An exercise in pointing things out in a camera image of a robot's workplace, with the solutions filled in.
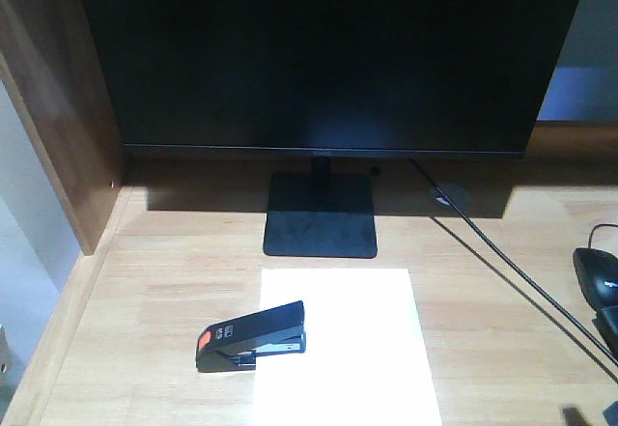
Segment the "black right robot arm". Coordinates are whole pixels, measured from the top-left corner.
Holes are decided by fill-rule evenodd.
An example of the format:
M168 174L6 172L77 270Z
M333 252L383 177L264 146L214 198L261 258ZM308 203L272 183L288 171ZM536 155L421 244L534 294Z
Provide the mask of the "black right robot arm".
M608 306L596 312L594 325L614 357L617 357L617 306Z

